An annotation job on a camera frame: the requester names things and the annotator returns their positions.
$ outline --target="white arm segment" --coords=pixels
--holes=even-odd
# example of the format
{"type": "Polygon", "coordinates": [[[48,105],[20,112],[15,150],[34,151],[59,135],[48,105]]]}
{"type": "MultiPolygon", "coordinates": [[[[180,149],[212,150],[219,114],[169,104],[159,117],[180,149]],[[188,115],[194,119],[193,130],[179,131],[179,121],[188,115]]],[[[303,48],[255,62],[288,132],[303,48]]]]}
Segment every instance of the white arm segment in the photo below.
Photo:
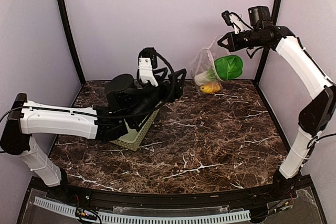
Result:
{"type": "Polygon", "coordinates": [[[230,21],[234,24],[233,28],[235,30],[235,34],[239,34],[241,31],[244,31],[243,23],[235,14],[230,14],[230,21]]]}
{"type": "Polygon", "coordinates": [[[154,77],[152,63],[149,58],[139,59],[139,77],[143,83],[150,82],[154,87],[159,85],[154,77]]]}
{"type": "MultiPolygon", "coordinates": [[[[64,108],[39,104],[33,101],[24,103],[24,106],[97,114],[93,108],[64,108]]],[[[94,122],[97,118],[93,116],[36,109],[22,109],[22,113],[24,114],[24,117],[20,119],[20,123],[23,134],[51,133],[82,136],[89,139],[95,139],[96,137],[98,126],[95,125],[94,122]]]]}
{"type": "Polygon", "coordinates": [[[276,48],[276,52],[298,74],[312,99],[324,90],[324,86],[330,87],[332,85],[301,49],[296,37],[287,36],[287,38],[282,38],[276,48]]]}
{"type": "Polygon", "coordinates": [[[49,186],[58,186],[61,182],[61,171],[37,145],[33,136],[29,140],[30,151],[24,151],[19,158],[25,162],[32,172],[35,172],[49,186]]]}
{"type": "Polygon", "coordinates": [[[281,174],[286,178],[293,178],[299,172],[300,167],[303,165],[303,161],[307,159],[309,149],[307,145],[313,137],[299,127],[298,135],[295,138],[295,142],[290,149],[285,161],[280,166],[281,174]]]}
{"type": "MultiPolygon", "coordinates": [[[[332,85],[326,80],[329,77],[324,77],[313,61],[301,49],[296,37],[287,36],[287,38],[281,39],[276,52],[291,65],[296,74],[301,78],[312,99],[321,93],[325,86],[330,87],[332,85]]],[[[294,144],[279,169],[285,178],[293,178],[297,175],[300,167],[303,165],[303,161],[307,159],[306,157],[309,152],[307,145],[313,137],[299,127],[294,144]]]]}

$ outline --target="green basket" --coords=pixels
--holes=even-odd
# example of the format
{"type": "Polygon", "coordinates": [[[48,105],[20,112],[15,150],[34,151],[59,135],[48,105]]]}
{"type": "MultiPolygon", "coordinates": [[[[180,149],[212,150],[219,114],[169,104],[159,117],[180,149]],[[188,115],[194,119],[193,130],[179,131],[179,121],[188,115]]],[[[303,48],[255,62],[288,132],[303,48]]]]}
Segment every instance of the green basket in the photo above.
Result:
{"type": "Polygon", "coordinates": [[[126,149],[136,151],[139,145],[141,144],[142,140],[146,136],[146,133],[148,132],[158,113],[159,110],[154,111],[152,115],[148,118],[147,122],[142,126],[139,132],[134,129],[130,129],[126,123],[128,134],[120,137],[117,140],[110,142],[122,146],[126,149]]]}

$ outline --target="black cable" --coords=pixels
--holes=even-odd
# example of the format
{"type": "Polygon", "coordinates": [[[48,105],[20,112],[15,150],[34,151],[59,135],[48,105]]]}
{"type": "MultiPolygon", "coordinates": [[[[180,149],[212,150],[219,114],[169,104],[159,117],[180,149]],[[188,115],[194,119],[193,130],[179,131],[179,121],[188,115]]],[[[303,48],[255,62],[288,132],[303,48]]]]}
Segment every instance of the black cable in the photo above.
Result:
{"type": "Polygon", "coordinates": [[[313,148],[321,139],[324,139],[326,137],[331,137],[331,136],[336,136],[336,133],[328,134],[328,135],[322,136],[322,137],[320,137],[318,139],[316,139],[315,137],[312,138],[309,141],[309,143],[307,144],[307,149],[313,148]]]}
{"type": "Polygon", "coordinates": [[[284,202],[281,206],[276,207],[276,206],[279,204],[279,202],[278,202],[278,203],[276,203],[273,207],[271,207],[270,209],[264,211],[263,213],[258,214],[258,215],[256,215],[256,216],[253,216],[252,219],[264,219],[264,218],[266,218],[266,217],[268,217],[268,216],[271,216],[271,215],[273,215],[273,214],[278,213],[279,210],[281,210],[281,211],[287,210],[288,208],[283,209],[283,208],[286,206],[287,203],[288,203],[288,202],[284,202]]]}
{"type": "Polygon", "coordinates": [[[241,28],[239,26],[237,26],[236,23],[232,23],[235,27],[237,27],[237,29],[239,30],[239,32],[241,32],[241,28]]]}
{"type": "Polygon", "coordinates": [[[248,48],[246,48],[246,53],[247,53],[247,55],[250,57],[250,59],[252,59],[253,56],[256,54],[256,52],[259,51],[259,50],[262,49],[262,48],[264,48],[264,47],[258,47],[256,50],[254,50],[254,51],[252,52],[251,55],[250,55],[250,53],[249,53],[249,51],[248,51],[248,48]]]}
{"type": "MultiPolygon", "coordinates": [[[[318,70],[321,72],[321,74],[326,77],[326,73],[324,73],[324,71],[320,68],[320,66],[316,63],[316,61],[313,59],[313,57],[310,56],[310,54],[306,51],[306,49],[304,48],[304,46],[301,43],[301,40],[299,37],[297,37],[298,43],[302,49],[302,51],[307,55],[307,57],[314,63],[314,65],[318,68],[318,70]]],[[[334,83],[332,80],[330,80],[329,78],[326,78],[327,81],[330,82],[330,84],[334,85],[336,87],[336,83],[334,83]]]]}
{"type": "MultiPolygon", "coordinates": [[[[65,205],[68,205],[68,206],[74,206],[74,207],[76,207],[76,209],[75,209],[75,217],[77,217],[76,216],[76,212],[77,212],[77,210],[78,210],[78,208],[79,208],[79,198],[78,198],[78,196],[76,195],[76,194],[74,194],[74,195],[72,195],[72,197],[76,197],[77,198],[77,204],[71,204],[71,203],[68,203],[68,202],[65,202],[65,201],[63,201],[63,200],[60,200],[55,194],[54,194],[54,192],[52,191],[52,190],[49,190],[49,192],[59,201],[59,202],[62,202],[63,204],[65,204],[65,205]]],[[[97,217],[97,219],[99,220],[99,222],[100,222],[100,224],[102,224],[102,220],[101,220],[101,218],[100,218],[100,216],[94,211],[94,210],[92,210],[92,209],[90,209],[90,208],[85,208],[85,207],[80,207],[82,210],[84,210],[84,211],[88,211],[88,212],[90,212],[90,213],[92,213],[92,214],[94,214],[96,217],[97,217]]],[[[78,221],[79,223],[85,223],[85,222],[87,222],[87,223],[92,223],[92,222],[90,222],[90,221],[85,221],[85,220],[81,220],[81,221],[78,221]]]]}
{"type": "Polygon", "coordinates": [[[124,118],[132,118],[134,116],[141,116],[141,115],[147,115],[149,113],[152,113],[152,112],[158,110],[159,108],[161,108],[163,105],[165,105],[167,103],[167,101],[170,99],[170,97],[174,95],[175,86],[176,86],[176,76],[174,74],[173,67],[158,52],[156,52],[156,55],[163,61],[163,63],[165,63],[167,65],[169,71],[171,72],[171,74],[172,74],[172,85],[171,85],[171,89],[170,89],[170,92],[169,92],[168,96],[159,105],[157,105],[156,107],[154,107],[154,108],[152,108],[152,109],[150,109],[150,110],[148,110],[146,112],[141,112],[141,113],[137,113],[137,114],[130,114],[130,115],[101,116],[101,115],[95,115],[95,114],[81,112],[81,111],[73,111],[71,109],[54,109],[54,108],[35,107],[35,106],[21,106],[21,107],[17,107],[17,108],[11,109],[11,110],[7,111],[5,114],[3,114],[3,116],[0,119],[0,123],[5,118],[6,115],[8,115],[9,113],[11,113],[12,111],[19,110],[19,109],[33,109],[33,110],[46,110],[46,111],[66,112],[66,113],[73,113],[73,114],[79,114],[79,115],[92,116],[94,118],[111,119],[111,120],[118,120],[118,119],[124,119],[124,118]]]}
{"type": "MultiPolygon", "coordinates": [[[[99,216],[95,211],[93,211],[93,210],[91,210],[91,209],[87,209],[87,208],[83,208],[83,207],[78,207],[78,206],[77,206],[75,212],[80,211],[79,209],[82,209],[83,211],[87,211],[87,212],[92,213],[92,214],[97,218],[97,220],[99,220],[99,223],[102,224],[102,220],[101,220],[100,216],[99,216]]],[[[79,220],[77,220],[77,221],[78,221],[79,223],[81,223],[81,224],[93,223],[93,222],[90,221],[90,220],[84,220],[83,217],[82,217],[81,215],[78,215],[78,216],[76,216],[76,217],[79,218],[79,220]]]]}
{"type": "Polygon", "coordinates": [[[270,212],[270,211],[273,211],[275,208],[277,208],[277,205],[278,205],[280,202],[281,202],[281,201],[276,202],[272,207],[270,207],[269,209],[267,209],[266,211],[264,211],[264,212],[262,212],[262,213],[260,213],[260,214],[258,214],[258,215],[253,216],[253,218],[257,218],[257,217],[259,217],[259,216],[261,216],[261,215],[267,214],[267,213],[270,212]]]}
{"type": "Polygon", "coordinates": [[[21,107],[17,107],[17,108],[13,108],[11,110],[8,110],[5,114],[3,114],[0,118],[0,123],[2,122],[2,120],[6,117],[6,115],[10,114],[12,111],[16,111],[16,110],[20,110],[20,109],[24,109],[25,106],[21,106],[21,107]]]}
{"type": "Polygon", "coordinates": [[[239,21],[240,22],[242,22],[248,29],[250,29],[250,30],[253,30],[253,28],[252,27],[250,27],[249,25],[247,25],[243,20],[242,20],[242,18],[238,15],[238,14],[236,14],[236,13],[230,13],[230,14],[233,14],[233,15],[235,15],[238,19],[239,19],[239,21]]]}

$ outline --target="white cable tray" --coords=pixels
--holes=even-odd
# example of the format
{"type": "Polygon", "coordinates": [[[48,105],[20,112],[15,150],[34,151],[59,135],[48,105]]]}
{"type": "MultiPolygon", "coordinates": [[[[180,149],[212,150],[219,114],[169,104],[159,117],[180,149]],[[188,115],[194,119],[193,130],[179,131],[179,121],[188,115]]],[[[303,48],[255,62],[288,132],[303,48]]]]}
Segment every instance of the white cable tray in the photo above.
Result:
{"type": "MultiPolygon", "coordinates": [[[[45,198],[35,197],[34,205],[64,215],[75,217],[76,208],[62,203],[54,202],[45,198]]],[[[108,212],[98,212],[102,223],[119,224],[227,224],[250,220],[250,211],[231,212],[220,215],[195,216],[195,217],[143,217],[116,215],[108,212]]]]}

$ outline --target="wire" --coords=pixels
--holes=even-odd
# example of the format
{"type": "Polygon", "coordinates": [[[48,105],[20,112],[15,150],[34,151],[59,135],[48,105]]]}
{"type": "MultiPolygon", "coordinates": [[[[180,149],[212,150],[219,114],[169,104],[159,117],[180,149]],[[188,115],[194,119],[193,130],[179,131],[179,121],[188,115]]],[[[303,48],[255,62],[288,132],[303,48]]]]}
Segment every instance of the wire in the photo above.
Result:
{"type": "Polygon", "coordinates": [[[300,159],[309,160],[311,158],[311,156],[310,157],[302,157],[299,153],[297,153],[296,150],[293,149],[293,147],[291,147],[290,150],[293,151],[295,153],[295,155],[297,155],[300,159]]]}
{"type": "Polygon", "coordinates": [[[170,92],[169,92],[168,96],[159,105],[157,105],[153,109],[150,109],[150,110],[148,110],[146,112],[141,112],[141,113],[131,114],[131,115],[98,116],[98,115],[94,115],[94,114],[90,114],[90,113],[85,113],[85,112],[80,112],[80,111],[73,111],[73,113],[74,114],[80,114],[80,115],[94,116],[94,117],[97,117],[97,118],[125,119],[125,118],[133,118],[135,116],[147,115],[147,114],[152,113],[152,112],[158,110],[159,108],[161,108],[163,105],[165,105],[168,102],[168,100],[170,99],[170,97],[174,95],[175,86],[176,86],[176,76],[174,74],[174,69],[172,68],[172,66],[170,65],[170,63],[165,58],[163,58],[163,56],[161,56],[158,52],[156,52],[156,55],[163,61],[163,63],[165,63],[167,65],[169,71],[172,74],[172,86],[171,86],[170,92]]]}
{"type": "MultiPolygon", "coordinates": [[[[302,49],[302,51],[307,55],[307,57],[314,63],[314,65],[318,68],[318,70],[321,72],[321,74],[324,77],[327,77],[326,73],[324,73],[324,71],[320,68],[320,66],[316,63],[316,61],[313,59],[313,57],[310,56],[310,54],[306,51],[306,48],[302,45],[301,40],[299,37],[297,37],[298,43],[302,49]]],[[[336,87],[336,83],[334,83],[332,80],[330,80],[329,78],[326,78],[327,81],[330,82],[330,84],[334,85],[336,87]]]]}
{"type": "Polygon", "coordinates": [[[266,217],[268,217],[268,216],[271,216],[271,215],[273,215],[273,214],[276,214],[277,212],[285,211],[285,210],[287,210],[287,209],[289,209],[289,208],[292,208],[293,205],[294,205],[293,195],[292,195],[291,193],[289,193],[289,196],[290,196],[290,198],[291,198],[290,201],[286,201],[286,202],[284,202],[283,204],[281,204],[281,206],[277,207],[277,206],[279,205],[279,203],[281,202],[281,201],[278,201],[278,202],[275,203],[275,205],[273,205],[270,209],[268,209],[268,210],[262,212],[261,214],[258,214],[258,215],[256,215],[256,216],[253,216],[252,219],[264,219],[264,218],[266,218],[266,217]]]}
{"type": "Polygon", "coordinates": [[[235,15],[239,19],[239,21],[242,22],[248,29],[253,30],[253,28],[247,25],[238,14],[236,13],[230,13],[230,14],[235,15]]]}
{"type": "Polygon", "coordinates": [[[331,136],[336,136],[336,133],[332,133],[332,134],[328,134],[328,135],[325,135],[325,136],[322,136],[318,139],[316,139],[316,137],[312,138],[309,143],[307,144],[307,149],[311,149],[313,147],[315,147],[315,145],[321,140],[321,139],[324,139],[324,138],[327,138],[327,137],[331,137],[331,136]]]}
{"type": "Polygon", "coordinates": [[[262,47],[258,47],[258,48],[256,48],[256,49],[252,52],[251,55],[250,55],[250,53],[249,53],[249,51],[248,51],[248,48],[246,48],[246,53],[247,53],[247,55],[250,57],[250,59],[252,59],[253,56],[256,54],[256,52],[259,51],[259,50],[262,49],[262,48],[264,48],[264,47],[262,46],[262,47]]]}
{"type": "MultiPolygon", "coordinates": [[[[76,216],[76,212],[77,212],[77,210],[80,211],[80,210],[79,210],[79,203],[80,203],[80,201],[79,201],[79,197],[78,197],[77,194],[74,194],[74,195],[73,195],[73,197],[75,197],[75,198],[77,199],[77,204],[70,204],[70,203],[68,203],[68,202],[64,202],[63,200],[60,200],[60,199],[53,193],[52,190],[50,190],[49,192],[50,192],[50,193],[51,193],[51,194],[52,194],[52,195],[53,195],[59,202],[62,202],[62,203],[65,204],[65,205],[70,205],[70,206],[75,206],[75,207],[76,207],[76,209],[75,209],[75,217],[78,217],[79,220],[78,220],[77,218],[75,218],[75,219],[76,219],[79,223],[81,223],[81,224],[87,224],[87,223],[91,224],[91,223],[93,223],[92,221],[86,221],[86,220],[83,220],[81,216],[76,216]]],[[[89,209],[89,208],[85,208],[85,207],[80,207],[80,209],[82,209],[83,211],[90,212],[90,213],[92,213],[93,215],[95,215],[95,216],[97,217],[97,219],[99,220],[99,223],[102,224],[102,220],[101,220],[100,216],[99,216],[95,211],[93,211],[92,209],[89,209]]]]}
{"type": "Polygon", "coordinates": [[[12,111],[16,111],[16,110],[21,110],[24,109],[26,106],[20,106],[17,108],[13,108],[11,110],[8,110],[5,114],[3,114],[0,118],[0,123],[2,122],[2,120],[6,117],[6,115],[10,114],[12,111]]]}
{"type": "Polygon", "coordinates": [[[238,29],[239,32],[241,32],[241,28],[239,26],[237,26],[236,23],[232,23],[232,24],[238,29]]]}

